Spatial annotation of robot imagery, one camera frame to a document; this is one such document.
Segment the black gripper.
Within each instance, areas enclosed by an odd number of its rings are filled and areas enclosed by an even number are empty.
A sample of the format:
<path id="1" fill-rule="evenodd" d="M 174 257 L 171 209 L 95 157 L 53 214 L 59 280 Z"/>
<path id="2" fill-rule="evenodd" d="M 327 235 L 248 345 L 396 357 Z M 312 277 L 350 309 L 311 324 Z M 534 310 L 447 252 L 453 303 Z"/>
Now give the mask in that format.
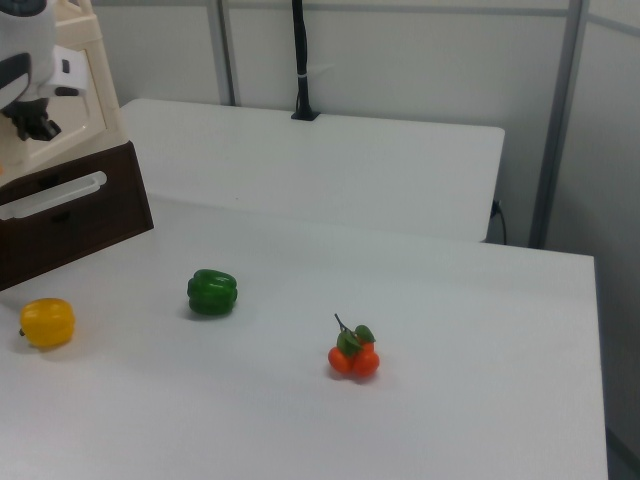
<path id="1" fill-rule="evenodd" d="M 2 114 L 14 120 L 20 140 L 53 140 L 61 133 L 57 123 L 49 119 L 48 99 L 14 101 L 4 107 Z"/>

